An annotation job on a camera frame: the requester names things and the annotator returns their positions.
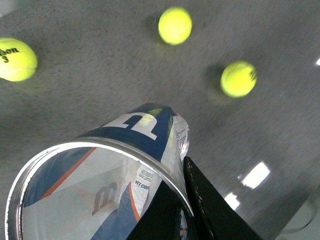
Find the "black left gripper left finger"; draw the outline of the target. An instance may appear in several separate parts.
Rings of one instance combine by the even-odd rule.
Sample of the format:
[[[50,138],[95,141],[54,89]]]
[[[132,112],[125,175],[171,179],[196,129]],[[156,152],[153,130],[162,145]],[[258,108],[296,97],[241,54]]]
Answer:
[[[196,240],[198,233],[192,215],[178,195],[161,182],[145,214],[128,240]]]

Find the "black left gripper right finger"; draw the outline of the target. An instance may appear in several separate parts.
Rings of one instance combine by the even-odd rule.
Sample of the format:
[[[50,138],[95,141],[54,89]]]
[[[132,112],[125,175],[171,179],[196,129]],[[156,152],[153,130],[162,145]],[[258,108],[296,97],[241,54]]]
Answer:
[[[183,173],[200,240],[261,239],[188,156],[183,160]]]

